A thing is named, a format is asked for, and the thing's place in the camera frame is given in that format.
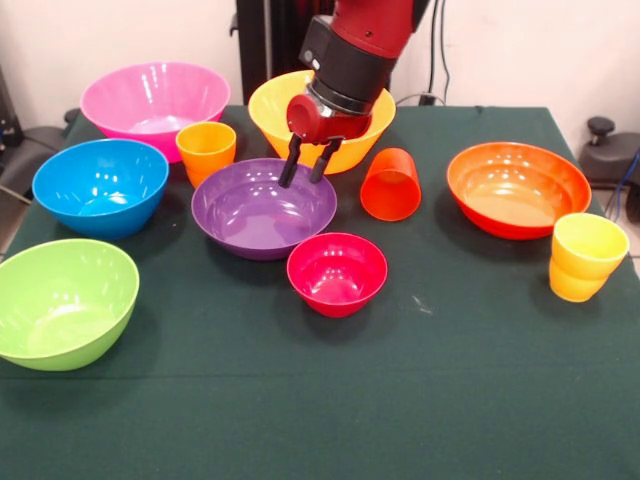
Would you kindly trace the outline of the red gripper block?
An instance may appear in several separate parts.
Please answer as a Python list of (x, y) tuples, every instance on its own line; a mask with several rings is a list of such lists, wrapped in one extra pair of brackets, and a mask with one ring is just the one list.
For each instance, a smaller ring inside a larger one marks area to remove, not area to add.
[(317, 184), (343, 140), (364, 135), (371, 124), (372, 115), (347, 114), (318, 102), (312, 95), (299, 94), (287, 106), (286, 121), (293, 135), (289, 142), (288, 157), (278, 179), (278, 185), (282, 188), (289, 188), (295, 177), (302, 142), (325, 144), (309, 177), (312, 184)]

